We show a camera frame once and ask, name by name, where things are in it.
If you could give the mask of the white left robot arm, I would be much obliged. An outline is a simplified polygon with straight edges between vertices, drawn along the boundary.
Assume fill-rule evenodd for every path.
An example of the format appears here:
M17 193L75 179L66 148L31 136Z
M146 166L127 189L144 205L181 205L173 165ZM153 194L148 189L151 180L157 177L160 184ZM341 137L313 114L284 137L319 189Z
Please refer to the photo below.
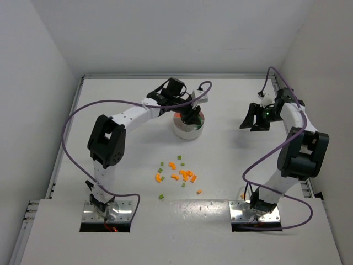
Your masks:
M175 124L181 126L182 138L193 140L200 135L204 116L199 104L206 102L207 97L199 87L183 98L184 87L184 82L170 78L128 110L97 118L88 141L88 150L94 165L94 178L97 180L89 200L102 214L106 213L108 206L115 199L106 189L114 182L116 165L125 152L127 133L171 111L178 116Z

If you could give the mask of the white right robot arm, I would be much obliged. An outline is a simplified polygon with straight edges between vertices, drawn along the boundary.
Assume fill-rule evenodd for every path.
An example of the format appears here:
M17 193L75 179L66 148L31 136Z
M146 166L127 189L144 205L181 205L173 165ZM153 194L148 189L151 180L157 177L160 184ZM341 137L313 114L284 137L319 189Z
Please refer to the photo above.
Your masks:
M276 171L250 197L250 209L264 215L272 213L296 183L318 175L330 138L310 122L304 101L294 99L289 88L278 90L275 99L266 94L259 97L260 103L250 103L240 128L268 131L272 122L281 121L287 130L287 138L279 147Z

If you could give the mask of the yellow curved elbow lego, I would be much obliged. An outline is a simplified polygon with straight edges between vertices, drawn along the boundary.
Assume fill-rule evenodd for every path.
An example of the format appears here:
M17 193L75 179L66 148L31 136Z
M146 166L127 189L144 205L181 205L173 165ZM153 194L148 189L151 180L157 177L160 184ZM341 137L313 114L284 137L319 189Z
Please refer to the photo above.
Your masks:
M176 164L172 163L172 162L169 162L168 166L171 167L172 170L176 170L176 168L177 168Z

